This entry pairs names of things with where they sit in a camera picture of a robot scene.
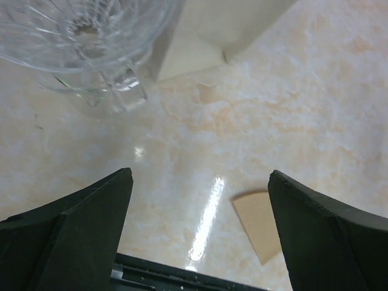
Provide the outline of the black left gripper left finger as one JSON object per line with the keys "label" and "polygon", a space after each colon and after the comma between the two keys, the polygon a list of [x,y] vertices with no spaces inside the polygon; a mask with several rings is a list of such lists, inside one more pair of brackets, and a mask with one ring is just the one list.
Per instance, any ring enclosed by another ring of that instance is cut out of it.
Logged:
{"label": "black left gripper left finger", "polygon": [[108,290],[133,188],[120,169],[1,222],[2,290]]}

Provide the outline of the brown paper filter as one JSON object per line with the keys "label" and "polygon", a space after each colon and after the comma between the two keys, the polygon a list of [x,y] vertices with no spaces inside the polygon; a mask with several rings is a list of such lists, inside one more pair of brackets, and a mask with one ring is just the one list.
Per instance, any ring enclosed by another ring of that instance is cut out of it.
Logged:
{"label": "brown paper filter", "polygon": [[232,204],[261,265],[267,264],[281,252],[268,191],[237,194],[232,198]]}

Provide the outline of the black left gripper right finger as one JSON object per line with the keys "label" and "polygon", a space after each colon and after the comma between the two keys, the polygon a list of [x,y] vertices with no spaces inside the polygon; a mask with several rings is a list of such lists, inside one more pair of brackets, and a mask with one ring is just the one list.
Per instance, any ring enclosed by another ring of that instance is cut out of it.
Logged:
{"label": "black left gripper right finger", "polygon": [[268,191],[293,290],[387,290],[387,218],[278,170]]}

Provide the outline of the clear plastic cup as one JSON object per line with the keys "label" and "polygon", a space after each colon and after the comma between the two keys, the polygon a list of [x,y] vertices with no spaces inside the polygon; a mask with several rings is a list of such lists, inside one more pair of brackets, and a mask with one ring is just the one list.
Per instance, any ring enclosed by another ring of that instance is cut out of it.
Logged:
{"label": "clear plastic cup", "polygon": [[1,57],[40,85],[105,117],[147,100],[150,60],[182,1],[2,1]]}

